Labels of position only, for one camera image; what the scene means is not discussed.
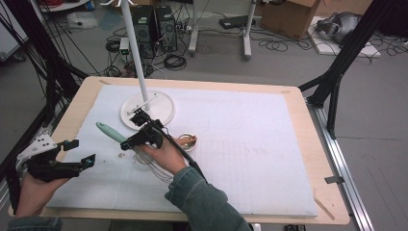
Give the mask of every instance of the human hand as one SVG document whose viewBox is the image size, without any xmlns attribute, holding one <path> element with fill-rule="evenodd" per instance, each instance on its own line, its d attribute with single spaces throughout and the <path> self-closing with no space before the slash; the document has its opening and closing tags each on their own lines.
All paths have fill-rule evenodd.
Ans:
<svg viewBox="0 0 408 231">
<path fill-rule="evenodd" d="M 186 140 L 179 139 L 174 139 L 174 141 L 176 141 L 179 145 L 184 145 L 187 142 Z M 186 167 L 184 157 L 181 155 L 179 150 L 175 146 L 173 146 L 166 138 L 163 138 L 162 147 L 159 149 L 147 145 L 139 145 L 138 148 L 151 156 L 160 167 L 167 170 L 173 175 Z"/>
<path fill-rule="evenodd" d="M 27 173 L 23 178 L 16 218 L 38 216 L 54 192 L 70 178 L 44 182 Z"/>
</svg>

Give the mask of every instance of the black box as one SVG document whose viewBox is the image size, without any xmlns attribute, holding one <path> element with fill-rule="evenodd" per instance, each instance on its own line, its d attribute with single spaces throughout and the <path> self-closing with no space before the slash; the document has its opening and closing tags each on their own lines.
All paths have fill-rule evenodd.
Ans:
<svg viewBox="0 0 408 231">
<path fill-rule="evenodd" d="M 164 52 L 177 50 L 176 21 L 170 6 L 156 7 L 159 41 Z"/>
<path fill-rule="evenodd" d="M 132 20 L 139 44 L 140 57 L 154 58 L 153 48 L 159 36 L 153 6 L 137 5 L 133 12 Z"/>
</svg>

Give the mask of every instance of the gray floor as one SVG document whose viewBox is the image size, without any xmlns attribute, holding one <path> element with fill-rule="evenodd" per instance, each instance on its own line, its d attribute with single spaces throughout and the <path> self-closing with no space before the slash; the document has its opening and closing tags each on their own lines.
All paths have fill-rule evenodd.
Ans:
<svg viewBox="0 0 408 231">
<path fill-rule="evenodd" d="M 75 31 L 73 39 L 98 70 L 106 67 L 105 39 L 123 27 L 120 17 L 106 10 L 95 12 L 98 28 Z M 217 17 L 203 18 L 214 28 Z M 92 68 L 69 45 L 73 64 L 85 72 Z M 252 59 L 242 58 L 242 39 L 216 33 L 200 33 L 194 57 L 181 71 L 164 69 L 167 79 L 299 86 L 322 74 L 335 57 L 318 55 L 288 43 L 289 50 L 267 50 L 251 41 Z M 336 132 L 358 191 L 375 230 L 406 230 L 408 227 L 408 54 L 373 60 L 359 58 L 346 73 L 340 92 Z M 163 79 L 159 71 L 152 78 Z M 0 160 L 10 152 L 45 101 L 37 75 L 29 62 L 0 64 Z M 11 219 L 1 212 L 0 230 Z M 108 230 L 109 220 L 66 219 L 64 230 Z M 264 224 L 263 230 L 283 230 L 284 224 Z M 307 230 L 357 230 L 346 226 L 307 225 Z"/>
</svg>

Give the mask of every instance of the forearm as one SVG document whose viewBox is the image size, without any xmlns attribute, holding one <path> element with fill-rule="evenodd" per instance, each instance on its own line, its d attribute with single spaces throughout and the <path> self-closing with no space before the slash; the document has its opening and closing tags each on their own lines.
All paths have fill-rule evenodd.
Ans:
<svg viewBox="0 0 408 231">
<path fill-rule="evenodd" d="M 9 231 L 60 231 L 63 222 L 59 218 L 25 217 L 9 222 Z"/>
<path fill-rule="evenodd" d="M 225 193 L 207 184 L 192 167 L 174 176 L 166 199 L 187 215 L 194 231 L 250 230 Z"/>
</svg>

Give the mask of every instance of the round base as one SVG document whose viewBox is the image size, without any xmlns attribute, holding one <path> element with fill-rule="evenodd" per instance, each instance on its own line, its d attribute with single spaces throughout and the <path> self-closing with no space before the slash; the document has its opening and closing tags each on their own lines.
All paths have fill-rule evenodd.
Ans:
<svg viewBox="0 0 408 231">
<path fill-rule="evenodd" d="M 159 119 L 164 126 L 166 126 L 174 117 L 175 108 L 171 98 L 159 91 L 150 90 L 147 92 L 150 110 L 146 111 L 145 106 L 141 108 L 154 119 Z M 140 127 L 133 123 L 130 119 L 135 116 L 132 111 L 140 107 L 144 103 L 141 93 L 129 98 L 123 103 L 120 109 L 120 118 L 130 128 L 139 130 Z"/>
</svg>

